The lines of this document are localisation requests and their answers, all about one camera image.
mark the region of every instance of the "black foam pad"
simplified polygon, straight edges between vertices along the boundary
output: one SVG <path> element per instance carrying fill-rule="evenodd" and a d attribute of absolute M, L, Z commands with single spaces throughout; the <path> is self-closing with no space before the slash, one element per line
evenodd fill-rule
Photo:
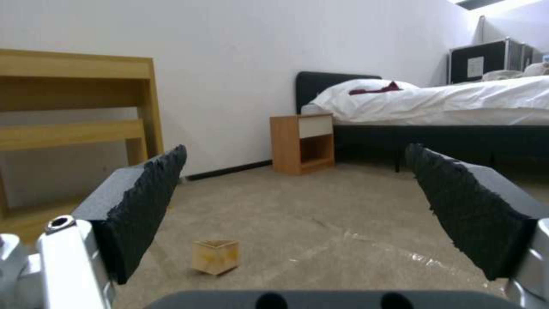
<path fill-rule="evenodd" d="M 409 145 L 406 160 L 454 245 L 489 280 L 512 276 L 549 207 L 488 167 L 421 145 Z"/>
<path fill-rule="evenodd" d="M 107 271 L 125 284 L 154 239 L 175 189 L 187 151 L 172 151 L 116 170 L 72 216 L 92 223 Z"/>

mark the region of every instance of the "nightstand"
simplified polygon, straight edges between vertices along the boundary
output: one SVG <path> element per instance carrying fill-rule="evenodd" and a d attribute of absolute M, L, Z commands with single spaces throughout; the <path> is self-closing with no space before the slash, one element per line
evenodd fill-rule
<path fill-rule="evenodd" d="M 271 117 L 271 146 L 277 172 L 302 175 L 334 166 L 332 115 Z"/>

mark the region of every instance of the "black case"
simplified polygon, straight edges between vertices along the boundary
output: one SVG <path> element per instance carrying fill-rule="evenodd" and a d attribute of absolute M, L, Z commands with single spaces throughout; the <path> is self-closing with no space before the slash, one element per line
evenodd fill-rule
<path fill-rule="evenodd" d="M 532 63 L 534 49 L 527 44 L 505 40 L 454 48 L 450 50 L 448 84 L 477 81 L 497 70 L 524 71 Z M 482 59 L 481 74 L 468 74 L 471 61 Z"/>

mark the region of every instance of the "wooden frame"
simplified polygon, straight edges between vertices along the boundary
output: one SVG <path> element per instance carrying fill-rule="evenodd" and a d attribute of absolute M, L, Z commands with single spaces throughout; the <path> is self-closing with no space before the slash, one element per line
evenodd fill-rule
<path fill-rule="evenodd" d="M 0 127 L 0 151 L 124 140 L 129 164 L 164 152 L 151 58 L 0 49 L 0 113 L 113 107 L 137 107 L 139 119 Z M 74 201 L 58 211 L 10 211 L 0 171 L 0 232 L 25 226 L 22 239 L 29 239 L 37 222 L 66 213 Z"/>

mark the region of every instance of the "small wooden box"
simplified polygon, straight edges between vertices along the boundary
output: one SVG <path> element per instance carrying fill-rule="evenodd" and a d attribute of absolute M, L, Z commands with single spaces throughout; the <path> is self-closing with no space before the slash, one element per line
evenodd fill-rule
<path fill-rule="evenodd" d="M 218 275 L 239 264 L 238 242 L 230 240 L 195 241 L 192 267 L 198 271 Z"/>

